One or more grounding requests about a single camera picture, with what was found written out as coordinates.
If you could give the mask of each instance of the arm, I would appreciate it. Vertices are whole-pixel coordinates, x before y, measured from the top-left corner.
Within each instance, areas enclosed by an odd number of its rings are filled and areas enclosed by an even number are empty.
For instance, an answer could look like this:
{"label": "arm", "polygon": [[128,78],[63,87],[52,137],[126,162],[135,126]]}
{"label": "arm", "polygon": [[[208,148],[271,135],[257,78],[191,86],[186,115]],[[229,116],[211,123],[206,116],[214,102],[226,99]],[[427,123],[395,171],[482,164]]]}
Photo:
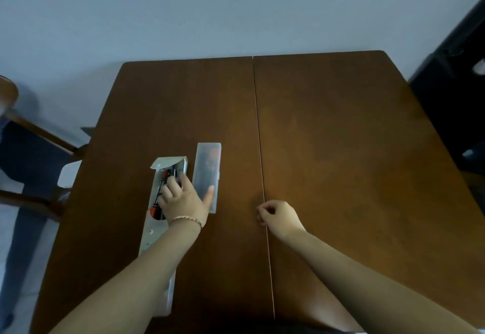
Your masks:
{"label": "arm", "polygon": [[182,189],[175,178],[163,186],[159,204],[170,226],[148,250],[69,313],[51,331],[59,333],[143,333],[177,265],[201,231],[190,216],[206,223],[212,201],[210,187],[201,201],[185,174]]}
{"label": "arm", "polygon": [[310,265],[369,334],[478,333],[433,301],[357,263],[306,232],[287,202],[272,200],[260,205],[258,220]]}

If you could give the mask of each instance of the person's right hand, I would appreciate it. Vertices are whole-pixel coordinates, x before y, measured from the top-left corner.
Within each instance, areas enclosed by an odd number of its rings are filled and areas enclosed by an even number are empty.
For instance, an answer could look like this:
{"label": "person's right hand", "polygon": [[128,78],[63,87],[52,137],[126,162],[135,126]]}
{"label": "person's right hand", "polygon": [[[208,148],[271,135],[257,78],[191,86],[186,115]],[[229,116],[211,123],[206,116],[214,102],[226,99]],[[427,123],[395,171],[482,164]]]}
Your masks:
{"label": "person's right hand", "polygon": [[257,218],[261,225],[267,225],[270,231],[281,241],[299,232],[306,232],[295,209],[286,201],[270,200],[258,206]]}

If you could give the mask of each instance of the person's left hand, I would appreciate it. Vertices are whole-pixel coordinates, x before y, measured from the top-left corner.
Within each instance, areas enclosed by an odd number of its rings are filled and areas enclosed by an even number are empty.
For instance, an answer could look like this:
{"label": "person's left hand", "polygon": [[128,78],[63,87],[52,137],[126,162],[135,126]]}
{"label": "person's left hand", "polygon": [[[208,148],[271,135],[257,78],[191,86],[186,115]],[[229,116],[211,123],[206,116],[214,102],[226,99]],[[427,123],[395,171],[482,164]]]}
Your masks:
{"label": "person's left hand", "polygon": [[169,177],[167,184],[163,185],[160,190],[161,195],[157,202],[169,224],[175,217],[184,215],[197,219],[203,227],[206,224],[210,203],[214,197],[214,186],[210,186],[204,199],[200,200],[187,175],[180,172],[179,178],[182,188],[175,177]]}

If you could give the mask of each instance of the hand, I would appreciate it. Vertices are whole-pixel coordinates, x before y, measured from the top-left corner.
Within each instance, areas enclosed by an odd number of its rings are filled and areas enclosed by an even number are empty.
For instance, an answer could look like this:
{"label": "hand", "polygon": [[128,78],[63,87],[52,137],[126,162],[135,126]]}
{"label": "hand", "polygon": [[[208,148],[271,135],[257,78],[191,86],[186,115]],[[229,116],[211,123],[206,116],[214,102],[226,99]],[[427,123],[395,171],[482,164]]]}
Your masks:
{"label": "hand", "polygon": [[184,172],[180,172],[180,181],[182,188],[175,177],[169,177],[167,184],[163,185],[160,190],[161,195],[157,202],[169,224],[175,217],[187,215],[200,221],[203,227],[206,224],[210,203],[214,196],[214,186],[210,186],[204,199],[200,200]]}
{"label": "hand", "polygon": [[267,225],[271,233],[283,242],[298,232],[306,232],[295,209],[286,201],[270,200],[258,206],[259,224]]}

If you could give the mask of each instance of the closed plastic case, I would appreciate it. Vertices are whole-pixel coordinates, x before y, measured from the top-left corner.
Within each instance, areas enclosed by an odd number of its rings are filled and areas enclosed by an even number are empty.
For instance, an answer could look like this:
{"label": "closed plastic case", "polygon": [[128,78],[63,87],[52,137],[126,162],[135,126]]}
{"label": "closed plastic case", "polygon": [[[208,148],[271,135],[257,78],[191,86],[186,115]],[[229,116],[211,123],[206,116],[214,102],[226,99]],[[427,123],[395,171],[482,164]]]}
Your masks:
{"label": "closed plastic case", "polygon": [[214,185],[214,198],[212,204],[210,204],[209,213],[215,213],[217,206],[221,149],[220,142],[200,142],[197,144],[192,184],[201,199],[206,195],[209,186]]}

